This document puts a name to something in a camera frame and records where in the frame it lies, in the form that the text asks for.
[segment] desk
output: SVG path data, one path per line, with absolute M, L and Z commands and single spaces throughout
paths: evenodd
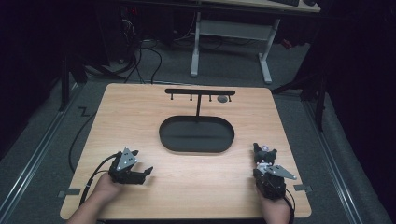
M 197 103 L 197 97 L 190 101 L 189 95 L 174 95 L 170 100 L 166 88 L 235 91 L 231 102 L 209 102 L 203 96 L 201 103 L 202 116 L 221 117 L 233 125 L 235 138 L 230 148 L 220 154 L 180 154 L 166 149 L 159 137 L 162 122 L 174 115 L 194 115 Z M 264 88 L 108 85 L 70 188 L 83 189 L 102 160 L 129 147 L 139 150 L 134 168 L 154 169 L 143 185 L 125 185 L 100 218 L 262 217 L 252 176 L 255 142 L 278 150 L 276 164 L 297 176 L 297 180 L 285 179 L 296 201 L 295 215 L 310 216 L 305 192 L 294 190 L 293 185 L 302 181 L 272 94 Z M 70 218 L 80 198 L 81 193 L 66 196 L 62 218 Z
M 298 11 L 298 12 L 320 12 L 320 8 L 318 4 L 310 7 L 305 4 L 303 1 L 300 1 L 299 6 L 292 7 L 285 4 L 279 4 L 275 2 L 271 2 L 268 0 L 245 0 L 245 1 L 236 1 L 236 0 L 202 0 L 201 2 L 206 3 L 221 3 L 221 4 L 232 4 L 239 6 L 247 6 L 247 7 L 266 7 L 276 10 L 289 10 L 289 11 Z M 236 38 L 245 38 L 245 39 L 254 39 L 254 40 L 263 40 L 266 41 L 266 44 L 262 50 L 262 53 L 259 53 L 259 62 L 262 68 L 262 75 L 264 78 L 264 82 L 266 84 L 271 84 L 272 79 L 270 75 L 270 71 L 268 69 L 267 57 L 270 51 L 270 48 L 273 44 L 276 31 L 278 25 L 280 23 L 280 19 L 275 19 L 274 24 L 272 26 L 269 25 L 257 25 L 257 24 L 246 24 L 246 23 L 238 23 L 238 22 L 228 22 L 228 21 L 211 21 L 211 20 L 201 20 L 201 13 L 197 13 L 197 20 L 195 25 L 195 42 L 194 42 L 194 50 L 192 53 L 191 60 L 191 76 L 198 76 L 198 64 L 199 64 L 199 39 L 200 35 L 218 35 L 218 36 L 227 36 L 227 37 L 236 37 Z

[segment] gray floor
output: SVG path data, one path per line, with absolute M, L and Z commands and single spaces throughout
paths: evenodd
M 145 46 L 154 46 L 154 43 L 146 42 Z M 192 46 L 169 48 L 157 45 L 153 49 L 161 54 L 162 63 L 154 80 L 160 84 L 176 82 L 274 89 L 293 79 L 309 49 L 308 45 L 290 50 L 273 45 L 268 58 L 273 83 L 266 85 L 257 59 L 261 42 L 243 46 L 228 43 L 210 49 L 213 47 L 216 43 L 202 45 L 199 76 L 192 78 L 189 75 Z M 138 67 L 146 83 L 159 64 L 160 57 L 155 52 L 142 50 Z M 21 137 L 0 161 L 1 223 L 64 223 L 59 216 L 64 201 L 60 192 L 68 188 L 73 176 L 67 155 L 72 149 L 72 162 L 76 166 L 92 120 L 79 135 L 78 131 L 89 118 L 85 115 L 97 110 L 106 85 L 111 82 L 117 81 L 90 76 L 86 85 L 74 88 L 73 103 L 63 113 L 58 112 L 58 84 L 51 97 L 33 114 Z M 136 72 L 129 82 L 140 82 Z M 315 102 L 301 102 L 298 93 L 287 91 L 274 96 L 301 178 L 312 189 L 307 192 L 312 215 L 297 218 L 295 223 L 391 223 L 350 148 L 332 109 L 331 99 L 326 98 L 324 132 L 320 133 L 312 122 Z M 265 139 L 258 139 L 258 142 L 265 142 Z M 18 193 L 9 194 L 16 191 L 13 190 L 15 183 L 22 180 L 26 184 L 17 185 L 21 187 Z

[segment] silver metal part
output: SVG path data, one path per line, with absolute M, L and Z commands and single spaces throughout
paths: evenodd
M 294 179 L 294 180 L 297 179 L 297 177 L 295 175 L 292 175 L 289 171 L 287 171 L 281 165 L 267 166 L 265 168 L 265 171 L 270 173 L 271 175 L 276 175 L 276 176 L 285 177 L 285 178 Z
M 126 147 L 122 152 L 122 156 L 120 158 L 119 165 L 117 166 L 117 170 L 122 170 L 128 166 L 134 165 L 135 163 L 137 163 L 137 159 L 134 157 L 134 154 L 132 154 L 129 148 Z
M 271 164 L 267 163 L 267 162 L 260 162 L 259 164 L 257 164 L 257 169 L 260 170 L 263 174 L 265 174 L 266 168 L 268 166 L 271 166 Z

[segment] black oval cutout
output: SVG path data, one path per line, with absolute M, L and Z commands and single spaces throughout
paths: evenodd
M 231 146 L 233 138 L 233 126 L 218 117 L 173 116 L 160 127 L 161 142 L 176 152 L 219 153 Z

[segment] black device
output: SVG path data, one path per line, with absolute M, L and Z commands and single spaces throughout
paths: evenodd
M 274 165 L 277 153 L 276 149 L 270 151 L 268 147 L 259 147 L 257 143 L 254 143 L 253 147 L 254 161 L 257 163 L 257 168 L 253 169 L 253 176 L 256 179 L 257 189 L 264 198 L 273 201 L 284 199 L 290 208 L 289 223 L 293 223 L 293 207 L 295 207 L 295 205 L 291 206 L 289 200 L 286 199 L 287 189 L 285 177 L 290 179 L 297 179 L 297 177 L 289 173 L 282 166 Z
M 268 0 L 268 1 L 277 2 L 277 3 L 280 3 L 280 4 L 285 4 L 285 5 L 288 5 L 288 6 L 292 6 L 292 7 L 297 7 L 298 4 L 300 3 L 300 0 Z
M 102 161 L 85 185 L 79 205 L 82 205 L 85 202 L 93 178 L 101 172 L 99 169 L 103 166 L 103 164 L 105 164 L 105 162 L 113 158 L 115 158 L 115 160 L 111 163 L 110 169 L 108 171 L 108 174 L 111 176 L 113 182 L 120 184 L 143 184 L 146 181 L 146 176 L 151 174 L 153 167 L 151 166 L 143 173 L 131 171 L 131 168 L 137 163 L 137 158 L 135 157 L 137 153 L 137 150 L 131 152 L 129 148 L 126 147 L 123 152 L 119 151 L 118 153 L 113 154 Z
M 113 182 L 120 184 L 143 184 L 146 181 L 146 176 L 151 174 L 153 167 L 151 166 L 143 173 L 131 171 L 131 168 L 137 163 L 135 157 L 139 151 L 130 151 L 127 147 L 121 155 L 111 163 L 108 174 L 111 176 Z

